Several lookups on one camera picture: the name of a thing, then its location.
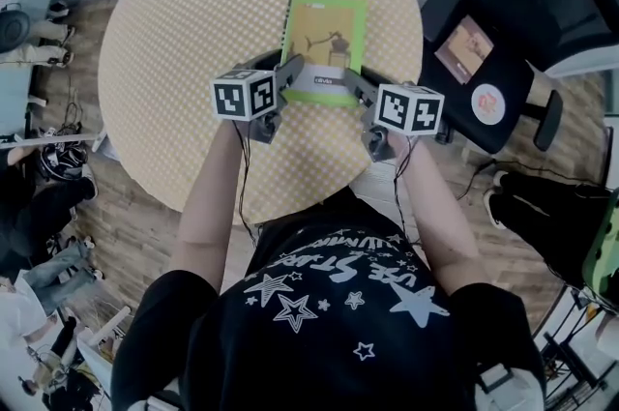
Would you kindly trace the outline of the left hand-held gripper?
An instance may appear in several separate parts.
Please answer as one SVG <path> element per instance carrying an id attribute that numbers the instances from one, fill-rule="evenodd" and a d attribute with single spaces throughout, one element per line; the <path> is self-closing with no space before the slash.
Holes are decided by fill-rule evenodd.
<path id="1" fill-rule="evenodd" d="M 271 144 L 281 123 L 286 105 L 282 95 L 305 66 L 301 54 L 280 64 L 281 51 L 271 50 L 211 81 L 214 112 L 224 120 L 247 124 L 247 136 L 254 141 Z"/>

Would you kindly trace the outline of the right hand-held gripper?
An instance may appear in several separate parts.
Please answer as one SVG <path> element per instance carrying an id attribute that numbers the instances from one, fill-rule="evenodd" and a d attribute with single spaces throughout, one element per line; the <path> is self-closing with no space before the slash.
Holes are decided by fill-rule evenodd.
<path id="1" fill-rule="evenodd" d="M 369 105 L 361 117 L 361 140 L 373 162 L 396 157 L 388 143 L 391 132 L 407 138 L 438 133 L 443 94 L 398 81 L 366 66 L 361 73 L 346 69 L 342 83 L 353 96 L 367 96 Z"/>

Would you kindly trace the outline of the green book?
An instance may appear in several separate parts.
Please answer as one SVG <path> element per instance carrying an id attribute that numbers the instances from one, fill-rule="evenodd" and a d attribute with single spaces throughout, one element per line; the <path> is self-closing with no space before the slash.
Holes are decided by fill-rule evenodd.
<path id="1" fill-rule="evenodd" d="M 350 108 L 357 104 L 342 83 L 359 73 L 365 53 L 366 0 L 293 0 L 281 61 L 301 54 L 305 66 L 283 91 L 289 102 Z"/>

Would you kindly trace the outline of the person's right forearm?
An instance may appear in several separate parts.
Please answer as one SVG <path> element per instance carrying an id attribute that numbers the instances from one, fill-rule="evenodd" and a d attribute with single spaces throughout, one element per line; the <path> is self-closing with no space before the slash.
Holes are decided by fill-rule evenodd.
<path id="1" fill-rule="evenodd" d="M 397 133 L 388 141 L 398 163 L 405 166 L 402 179 L 412 215 L 438 283 L 448 294 L 469 284 L 489 283 L 470 224 L 426 145 L 412 145 Z"/>

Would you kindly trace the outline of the person's left forearm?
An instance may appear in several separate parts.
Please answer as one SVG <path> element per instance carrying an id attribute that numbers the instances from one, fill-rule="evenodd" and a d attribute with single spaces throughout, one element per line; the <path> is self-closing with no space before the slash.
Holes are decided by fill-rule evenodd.
<path id="1" fill-rule="evenodd" d="M 243 138 L 219 125 L 186 201 L 168 269 L 183 270 L 220 290 L 232 229 Z"/>

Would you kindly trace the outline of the round table yellow dotted cloth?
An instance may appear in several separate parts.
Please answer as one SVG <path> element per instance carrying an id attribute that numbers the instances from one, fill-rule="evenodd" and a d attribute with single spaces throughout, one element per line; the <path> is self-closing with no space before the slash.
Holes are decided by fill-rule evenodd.
<path id="1" fill-rule="evenodd" d="M 417 0 L 366 0 L 363 63 L 416 81 L 423 33 Z M 99 99 L 129 175 L 182 210 L 212 143 L 212 79 L 279 47 L 288 0 L 119 0 L 101 49 Z"/>

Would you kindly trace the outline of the round white red disc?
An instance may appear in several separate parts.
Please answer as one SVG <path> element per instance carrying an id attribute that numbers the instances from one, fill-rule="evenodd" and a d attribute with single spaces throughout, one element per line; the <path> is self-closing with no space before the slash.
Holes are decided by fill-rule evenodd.
<path id="1" fill-rule="evenodd" d="M 487 126 L 495 126 L 505 117 L 506 103 L 497 87 L 484 83 L 473 90 L 471 109 L 481 123 Z"/>

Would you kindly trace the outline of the person's black trousers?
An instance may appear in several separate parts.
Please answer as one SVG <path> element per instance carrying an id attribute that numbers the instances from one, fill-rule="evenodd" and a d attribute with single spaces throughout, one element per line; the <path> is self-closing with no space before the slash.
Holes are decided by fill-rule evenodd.
<path id="1" fill-rule="evenodd" d="M 265 230 L 292 227 L 298 230 L 303 226 L 315 225 L 354 225 L 372 230 L 396 230 L 397 225 L 380 214 L 349 187 L 342 188 L 323 202 L 312 205 L 301 212 L 286 215 L 264 223 Z"/>

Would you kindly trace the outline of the person's black star t-shirt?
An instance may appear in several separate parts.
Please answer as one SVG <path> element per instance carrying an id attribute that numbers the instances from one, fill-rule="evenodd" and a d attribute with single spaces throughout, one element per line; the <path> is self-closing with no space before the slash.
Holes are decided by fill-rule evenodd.
<path id="1" fill-rule="evenodd" d="M 185 411 L 478 411 L 502 367 L 542 406 L 545 376 L 518 296 L 452 294 L 389 220 L 264 235 L 218 293 L 170 271 L 146 290 L 113 364 L 113 411 L 179 385 Z"/>

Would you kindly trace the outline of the white desk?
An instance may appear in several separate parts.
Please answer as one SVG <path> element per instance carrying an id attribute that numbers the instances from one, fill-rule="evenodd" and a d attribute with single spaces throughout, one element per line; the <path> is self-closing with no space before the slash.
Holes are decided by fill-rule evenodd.
<path id="1" fill-rule="evenodd" d="M 111 373 L 115 348 L 124 336 L 120 324 L 131 315 L 131 308 L 122 307 L 99 330 L 84 328 L 77 336 L 77 349 L 98 380 L 104 393 L 111 397 Z"/>
<path id="2" fill-rule="evenodd" d="M 39 21 L 46 17 L 52 0 L 5 1 L 10 3 L 17 3 L 31 19 Z M 0 136 L 24 136 L 32 74 L 32 66 L 0 66 Z"/>

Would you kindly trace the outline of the green printed bag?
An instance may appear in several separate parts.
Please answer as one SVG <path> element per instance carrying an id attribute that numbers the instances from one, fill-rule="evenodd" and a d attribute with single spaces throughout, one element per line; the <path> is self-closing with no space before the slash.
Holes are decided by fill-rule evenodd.
<path id="1" fill-rule="evenodd" d="M 608 198 L 581 273 L 593 300 L 619 316 L 619 188 Z"/>

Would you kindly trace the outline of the black metal rack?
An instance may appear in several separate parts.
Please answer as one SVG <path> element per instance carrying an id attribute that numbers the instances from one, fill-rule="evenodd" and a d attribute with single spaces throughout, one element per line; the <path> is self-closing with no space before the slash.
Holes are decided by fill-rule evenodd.
<path id="1" fill-rule="evenodd" d="M 564 287 L 535 332 L 541 350 L 545 411 L 603 411 L 619 393 L 619 360 L 600 348 L 610 318 Z"/>

